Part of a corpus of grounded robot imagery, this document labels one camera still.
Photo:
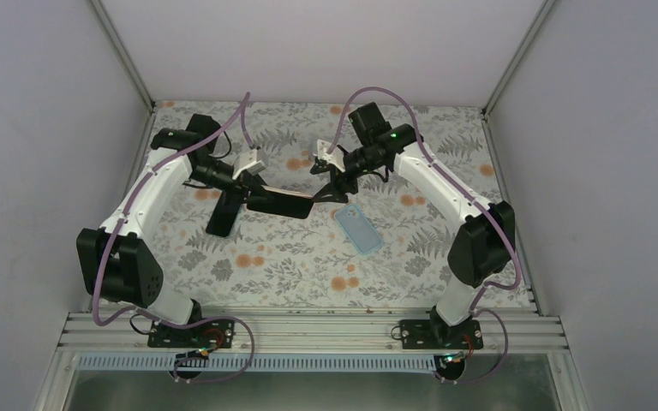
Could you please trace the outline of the black phone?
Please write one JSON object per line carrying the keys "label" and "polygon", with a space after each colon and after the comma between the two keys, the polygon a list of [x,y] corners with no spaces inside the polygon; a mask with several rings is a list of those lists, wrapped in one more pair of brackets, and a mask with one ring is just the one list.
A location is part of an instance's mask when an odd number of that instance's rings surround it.
{"label": "black phone", "polygon": [[247,205],[250,211],[306,219],[314,207],[313,196],[282,188],[266,187],[271,194],[276,194],[278,200],[271,204]]}
{"label": "black phone", "polygon": [[241,194],[223,191],[208,220],[205,232],[217,237],[228,237],[242,208],[242,200]]}

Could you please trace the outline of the light blue phone case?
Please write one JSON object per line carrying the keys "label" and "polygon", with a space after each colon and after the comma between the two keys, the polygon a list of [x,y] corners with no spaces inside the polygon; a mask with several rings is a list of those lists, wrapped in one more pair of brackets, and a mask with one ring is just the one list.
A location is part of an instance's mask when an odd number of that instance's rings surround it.
{"label": "light blue phone case", "polygon": [[370,254],[383,246],[380,233],[357,205],[340,208],[333,218],[360,255]]}

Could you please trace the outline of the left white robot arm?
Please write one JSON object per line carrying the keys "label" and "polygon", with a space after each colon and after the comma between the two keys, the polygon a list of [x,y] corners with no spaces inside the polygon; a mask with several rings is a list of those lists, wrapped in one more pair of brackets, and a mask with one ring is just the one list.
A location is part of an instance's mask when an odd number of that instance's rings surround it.
{"label": "left white robot arm", "polygon": [[83,229],[76,246],[93,322],[106,326],[124,313],[139,313],[170,326],[184,347],[197,344],[204,323],[188,296],[166,285],[150,250],[170,200],[187,180],[238,195],[240,202],[267,192],[258,177],[267,163],[257,145],[227,164],[213,155],[227,130],[210,116],[195,114],[185,129],[163,128],[150,144],[145,167],[118,208],[97,229]]}

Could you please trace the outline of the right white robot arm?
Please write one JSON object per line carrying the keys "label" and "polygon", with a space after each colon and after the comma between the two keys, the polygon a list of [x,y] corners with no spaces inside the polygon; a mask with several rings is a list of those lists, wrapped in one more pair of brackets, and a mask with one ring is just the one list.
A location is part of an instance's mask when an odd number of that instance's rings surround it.
{"label": "right white robot arm", "polygon": [[375,103],[342,117],[361,145],[348,152],[337,142],[315,142],[311,172],[327,173],[329,182],[314,200],[345,203],[357,193],[360,177],[383,169],[412,184],[441,213],[453,235],[451,276],[431,311],[429,335],[439,348],[451,348],[463,336],[461,323],[492,285],[490,277],[517,261],[515,212],[508,202],[493,202],[461,182],[425,145],[416,122],[393,127]]}

